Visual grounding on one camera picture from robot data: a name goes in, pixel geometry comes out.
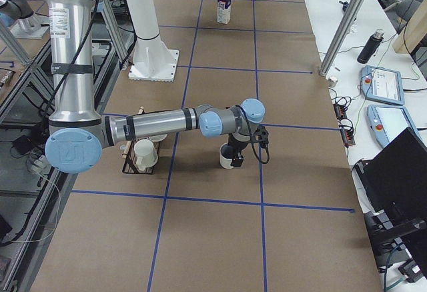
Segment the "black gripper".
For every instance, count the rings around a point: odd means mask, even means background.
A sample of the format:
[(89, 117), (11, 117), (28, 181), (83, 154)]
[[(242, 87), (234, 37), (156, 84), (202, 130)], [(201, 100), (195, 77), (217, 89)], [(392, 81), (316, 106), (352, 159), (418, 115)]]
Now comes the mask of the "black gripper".
[(240, 133), (230, 133), (228, 135), (229, 152), (233, 155), (232, 167), (241, 167), (244, 162), (242, 151), (248, 146), (249, 137)]

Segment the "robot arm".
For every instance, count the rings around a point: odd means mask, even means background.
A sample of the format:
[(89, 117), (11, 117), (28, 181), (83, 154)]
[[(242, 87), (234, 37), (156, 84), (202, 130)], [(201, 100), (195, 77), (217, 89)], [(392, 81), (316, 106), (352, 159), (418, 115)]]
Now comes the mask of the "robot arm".
[(1, 22), (17, 39), (42, 39), (49, 18), (37, 15), (27, 0), (1, 0)]

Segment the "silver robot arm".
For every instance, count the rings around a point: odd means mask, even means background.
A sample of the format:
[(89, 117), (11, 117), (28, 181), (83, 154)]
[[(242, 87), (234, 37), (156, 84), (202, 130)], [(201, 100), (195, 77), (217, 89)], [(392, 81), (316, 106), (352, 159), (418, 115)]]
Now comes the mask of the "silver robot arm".
[(95, 110), (91, 28), (99, 0), (45, 0), (49, 7), (54, 112), (45, 144), (48, 162), (59, 171), (82, 173), (95, 166), (104, 148), (121, 141), (198, 129), (205, 137), (227, 135), (222, 166), (240, 167), (243, 150), (268, 148), (263, 103), (246, 99), (217, 109), (200, 105), (114, 118)]

